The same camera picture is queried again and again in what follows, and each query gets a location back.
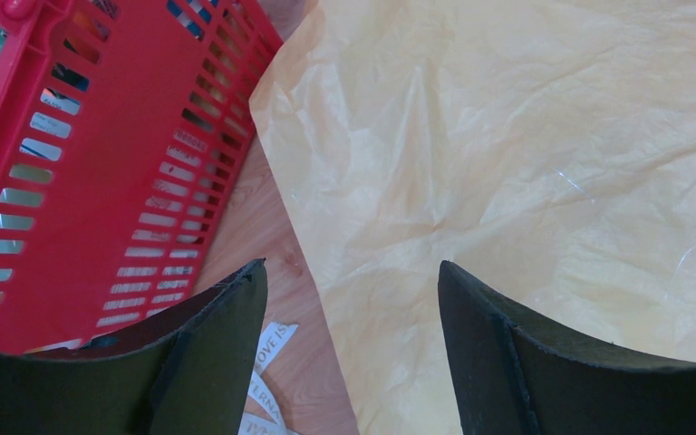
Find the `black object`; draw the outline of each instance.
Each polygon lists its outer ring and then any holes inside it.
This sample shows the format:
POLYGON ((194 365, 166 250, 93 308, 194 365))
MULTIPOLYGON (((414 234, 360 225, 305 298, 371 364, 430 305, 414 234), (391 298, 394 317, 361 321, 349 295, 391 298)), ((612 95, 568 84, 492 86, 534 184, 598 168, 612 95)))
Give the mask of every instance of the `black object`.
POLYGON ((256 260, 82 349, 0 353, 0 434, 236 435, 266 299, 256 260))
POLYGON ((464 434, 696 434, 696 363, 579 333, 449 262, 439 305, 464 434))

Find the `basket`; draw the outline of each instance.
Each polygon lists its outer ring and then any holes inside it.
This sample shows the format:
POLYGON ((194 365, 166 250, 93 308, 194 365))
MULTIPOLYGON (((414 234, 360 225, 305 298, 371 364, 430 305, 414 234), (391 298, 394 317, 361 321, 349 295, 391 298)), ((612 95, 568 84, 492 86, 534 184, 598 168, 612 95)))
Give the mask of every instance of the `basket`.
POLYGON ((0 352, 78 347, 190 295, 282 42, 254 0, 0 0, 0 26, 0 352))

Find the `wooden surface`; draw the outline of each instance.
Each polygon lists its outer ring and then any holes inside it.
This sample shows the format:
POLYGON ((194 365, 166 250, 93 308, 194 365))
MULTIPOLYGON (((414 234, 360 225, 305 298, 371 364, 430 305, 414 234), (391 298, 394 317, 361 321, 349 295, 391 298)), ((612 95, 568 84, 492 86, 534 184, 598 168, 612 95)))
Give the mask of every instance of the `wooden surface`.
MULTIPOLYGON (((207 288, 259 257, 267 258, 266 324, 300 325, 263 373, 288 429, 301 435, 358 434, 314 280, 256 140, 196 288, 207 288)), ((267 418, 249 400, 247 410, 267 418)))

